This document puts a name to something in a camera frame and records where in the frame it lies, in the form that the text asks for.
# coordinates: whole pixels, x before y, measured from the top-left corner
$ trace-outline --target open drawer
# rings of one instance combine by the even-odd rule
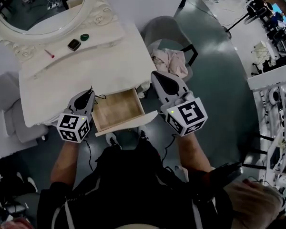
[[[145,125],[158,114],[157,111],[144,113],[135,88],[96,100],[98,104],[94,105],[92,112],[98,131],[96,136]]]

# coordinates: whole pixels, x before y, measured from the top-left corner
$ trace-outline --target ornate mirror frame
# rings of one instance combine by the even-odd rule
[[[88,33],[90,38],[78,50],[94,47],[112,47],[125,32],[107,0],[84,0],[78,14],[65,26],[47,34],[29,35],[27,31],[9,25],[0,19],[0,42],[9,47],[20,61],[20,76],[36,77],[36,74],[61,58],[74,52],[67,48],[73,38]],[[44,49],[50,48],[55,58],[44,57]]]
[[[107,0],[84,0],[79,13],[67,25],[56,31],[40,35],[25,34],[27,31],[15,28],[3,19],[0,19],[0,40],[30,45],[53,42],[85,22],[91,23],[91,20],[93,20],[96,24],[102,23],[101,20],[104,13],[106,13],[107,16],[111,14],[113,17]]]

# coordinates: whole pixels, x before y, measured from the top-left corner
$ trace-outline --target gray floor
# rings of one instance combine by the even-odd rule
[[[218,167],[240,159],[238,147],[251,132],[259,132],[258,118],[252,92],[246,83],[241,61],[219,22],[208,14],[209,9],[201,0],[191,0],[178,11],[176,19],[192,41],[199,55],[193,63],[193,78],[188,82],[196,97],[200,97],[209,116],[204,127],[196,132],[198,140],[209,158],[211,165]],[[160,109],[160,102],[151,91],[148,99],[142,100],[146,113]],[[164,155],[164,147],[171,140],[173,130],[156,117],[147,125],[151,143]],[[89,137],[94,160],[106,148],[104,136],[95,137],[95,127]],[[118,140],[123,148],[136,145],[136,133],[120,131]],[[62,141],[55,128],[49,133],[47,142],[18,152],[2,159],[6,172],[17,170],[31,176],[39,189],[50,185],[50,172],[59,154]],[[83,142],[78,161],[76,184],[91,171],[88,166],[89,149]],[[179,164],[176,143],[168,149],[165,166],[174,168]]]

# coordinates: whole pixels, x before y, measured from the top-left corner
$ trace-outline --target black shirt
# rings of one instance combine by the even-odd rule
[[[266,4],[267,4],[267,6],[268,6],[268,8],[269,8],[270,10],[273,10],[273,7],[272,7],[272,5],[271,5],[270,2],[266,2]]]
[[[197,182],[200,173],[197,174],[190,175],[195,177],[190,181]],[[64,183],[53,183],[50,189],[41,192],[38,228],[51,228],[58,210],[55,228],[69,228],[67,200],[76,229],[114,229],[129,224],[195,229],[190,193],[186,183],[162,167],[156,150],[147,148],[128,152],[107,148],[96,170],[74,190]],[[217,211],[212,202],[198,206],[205,228],[223,225],[221,229],[225,229],[231,226],[231,201],[223,190],[219,191],[218,197]]]

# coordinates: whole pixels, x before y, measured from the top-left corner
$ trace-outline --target white stripe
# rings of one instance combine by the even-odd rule
[[[97,179],[96,184],[95,184],[95,188],[92,189],[92,190],[90,190],[89,192],[86,192],[86,193],[85,193],[85,196],[88,195],[89,193],[92,193],[92,192],[94,192],[95,190],[99,189],[100,180],[101,180],[100,178]]]
[[[72,220],[72,215],[71,215],[71,212],[70,212],[69,206],[68,206],[68,201],[65,202],[65,211],[66,211],[69,229],[75,229],[74,224],[73,224],[73,220]]]
[[[56,222],[56,219],[57,219],[57,216],[60,212],[61,208],[57,208],[54,212],[54,215],[53,215],[53,218],[52,218],[52,223],[51,223],[51,229],[54,229],[55,228],[55,222]]]
[[[213,205],[214,205],[214,209],[215,209],[215,211],[216,211],[216,214],[218,214],[217,209],[216,209],[216,199],[215,199],[215,197],[212,198],[212,203],[213,203]]]
[[[193,213],[194,213],[194,218],[195,218],[195,223],[196,223],[196,229],[204,229],[202,226],[199,210],[193,202],[192,202],[192,208],[193,208]]]

